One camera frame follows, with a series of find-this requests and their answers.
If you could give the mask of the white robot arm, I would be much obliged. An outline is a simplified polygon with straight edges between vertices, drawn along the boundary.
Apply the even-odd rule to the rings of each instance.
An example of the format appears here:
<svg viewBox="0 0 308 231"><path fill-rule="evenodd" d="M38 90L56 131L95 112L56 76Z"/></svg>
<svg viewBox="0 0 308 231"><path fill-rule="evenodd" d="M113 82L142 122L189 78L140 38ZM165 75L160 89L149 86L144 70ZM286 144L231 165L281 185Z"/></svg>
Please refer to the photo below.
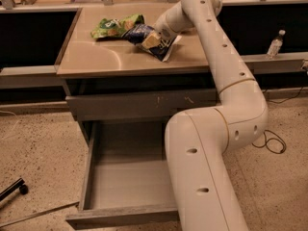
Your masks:
<svg viewBox="0 0 308 231"><path fill-rule="evenodd" d="M196 29L220 100L167 123L167 166L182 231L249 231L222 154L253 143L268 124L265 97L217 21L221 8L221 0L180 0L154 25L163 39Z"/></svg>

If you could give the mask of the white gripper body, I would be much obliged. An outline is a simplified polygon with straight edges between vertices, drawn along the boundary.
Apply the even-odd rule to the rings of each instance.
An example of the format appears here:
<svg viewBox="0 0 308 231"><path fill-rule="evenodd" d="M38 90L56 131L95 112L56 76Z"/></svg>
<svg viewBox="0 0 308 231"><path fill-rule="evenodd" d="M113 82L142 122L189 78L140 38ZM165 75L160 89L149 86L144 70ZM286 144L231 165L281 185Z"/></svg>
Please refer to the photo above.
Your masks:
<svg viewBox="0 0 308 231"><path fill-rule="evenodd" d="M193 27L180 2L162 13L154 24L162 39L175 39L181 32Z"/></svg>

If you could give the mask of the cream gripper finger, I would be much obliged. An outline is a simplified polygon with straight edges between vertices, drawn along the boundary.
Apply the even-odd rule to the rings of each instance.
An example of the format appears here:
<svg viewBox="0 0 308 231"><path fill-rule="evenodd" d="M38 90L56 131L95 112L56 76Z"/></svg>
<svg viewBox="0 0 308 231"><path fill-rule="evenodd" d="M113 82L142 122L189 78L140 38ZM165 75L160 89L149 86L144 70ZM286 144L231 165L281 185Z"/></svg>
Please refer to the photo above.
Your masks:
<svg viewBox="0 0 308 231"><path fill-rule="evenodd" d="M141 45L146 49L150 49L152 47L158 46L160 42L161 36L158 35L155 31L153 31L145 38Z"/></svg>

